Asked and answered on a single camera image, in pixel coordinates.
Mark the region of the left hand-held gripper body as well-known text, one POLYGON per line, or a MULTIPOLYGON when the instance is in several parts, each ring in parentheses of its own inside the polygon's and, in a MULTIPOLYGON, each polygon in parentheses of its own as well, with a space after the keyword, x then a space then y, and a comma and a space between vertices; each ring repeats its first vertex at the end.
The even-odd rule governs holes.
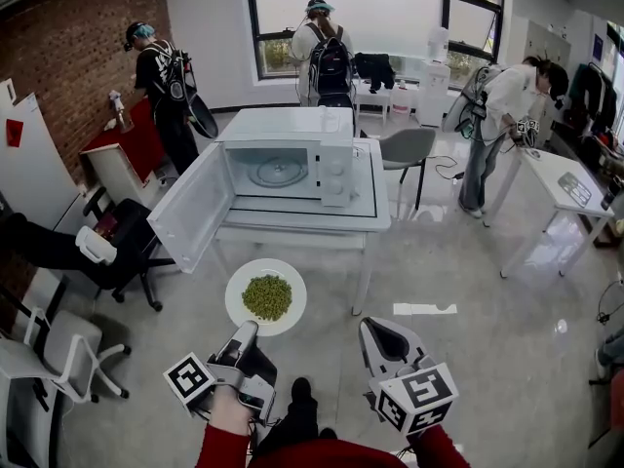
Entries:
POLYGON ((277 368, 254 342, 232 338, 207 361, 193 352, 163 373, 185 411, 210 418, 215 389, 228 386, 238 402, 252 412, 252 422, 265 426, 276 397, 277 368))

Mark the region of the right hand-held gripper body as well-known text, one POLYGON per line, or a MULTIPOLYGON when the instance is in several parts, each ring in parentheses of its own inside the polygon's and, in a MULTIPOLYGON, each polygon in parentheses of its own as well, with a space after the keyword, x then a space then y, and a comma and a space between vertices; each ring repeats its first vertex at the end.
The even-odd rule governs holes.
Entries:
POLYGON ((458 390, 446 363, 421 364, 387 372, 369 381, 372 409, 403 436, 419 434, 440 424, 458 398, 458 390))

